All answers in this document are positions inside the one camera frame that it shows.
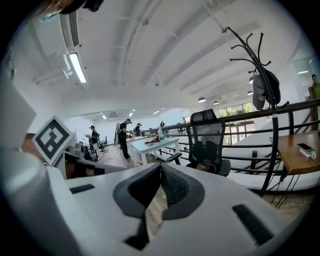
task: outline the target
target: air conditioner vent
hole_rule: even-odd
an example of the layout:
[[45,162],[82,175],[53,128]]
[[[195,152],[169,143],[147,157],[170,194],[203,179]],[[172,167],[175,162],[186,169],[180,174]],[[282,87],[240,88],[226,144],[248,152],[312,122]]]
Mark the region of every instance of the air conditioner vent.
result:
[[79,38],[77,29],[77,14],[75,11],[69,14],[69,22],[73,46],[77,46],[79,44]]

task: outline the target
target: fluorescent light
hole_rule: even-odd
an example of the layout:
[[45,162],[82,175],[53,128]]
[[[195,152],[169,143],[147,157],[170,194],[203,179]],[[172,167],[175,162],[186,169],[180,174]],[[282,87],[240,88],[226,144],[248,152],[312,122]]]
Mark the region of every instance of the fluorescent light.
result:
[[305,71],[298,72],[298,74],[305,74],[305,73],[308,73],[308,72],[309,72],[309,70],[305,70]]
[[206,98],[205,97],[200,97],[198,99],[198,103],[201,103],[201,102],[205,102],[206,101]]
[[80,66],[80,62],[78,59],[78,54],[77,53],[71,53],[69,54],[70,60],[72,62],[72,65],[75,69],[76,74],[78,75],[78,78],[80,80],[81,83],[86,83],[87,80],[85,78],[84,73],[82,72],[82,68]]

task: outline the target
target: armrest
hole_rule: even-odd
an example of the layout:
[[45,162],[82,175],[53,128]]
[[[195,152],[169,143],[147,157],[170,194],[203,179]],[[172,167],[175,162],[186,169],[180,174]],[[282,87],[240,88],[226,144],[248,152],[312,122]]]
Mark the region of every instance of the armrest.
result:
[[218,175],[227,177],[231,170],[231,162],[228,159],[223,159]]
[[176,154],[173,154],[172,156],[169,156],[166,160],[168,162],[172,162],[173,160],[176,160],[181,156],[182,156],[182,153],[176,153]]

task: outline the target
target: cable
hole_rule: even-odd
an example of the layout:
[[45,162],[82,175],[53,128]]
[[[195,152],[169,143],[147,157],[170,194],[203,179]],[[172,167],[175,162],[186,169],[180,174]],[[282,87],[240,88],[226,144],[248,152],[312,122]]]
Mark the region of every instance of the cable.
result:
[[221,33],[227,33],[228,28],[225,26],[223,27],[220,22],[218,21],[218,19],[215,17],[215,15],[211,12],[210,8],[208,7],[208,5],[206,3],[203,3],[204,8],[208,11],[210,17],[219,25],[219,27],[221,28]]

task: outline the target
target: white desk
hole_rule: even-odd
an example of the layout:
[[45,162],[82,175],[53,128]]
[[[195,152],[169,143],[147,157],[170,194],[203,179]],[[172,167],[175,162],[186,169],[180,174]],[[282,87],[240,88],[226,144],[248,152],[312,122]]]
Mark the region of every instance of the white desk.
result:
[[143,161],[144,165],[147,164],[147,158],[146,158],[146,154],[147,153],[153,152],[155,159],[157,159],[157,150],[162,149],[164,147],[167,147],[167,146],[169,146],[171,144],[175,144],[176,153],[180,152],[179,143],[178,143],[179,138],[178,137],[165,138],[165,140],[163,142],[150,143],[150,144],[147,144],[147,145],[145,144],[145,142],[150,142],[153,139],[154,138],[145,138],[145,139],[128,141],[128,143],[131,145],[131,147],[133,147],[134,149],[139,151],[139,153],[141,154],[142,161]]

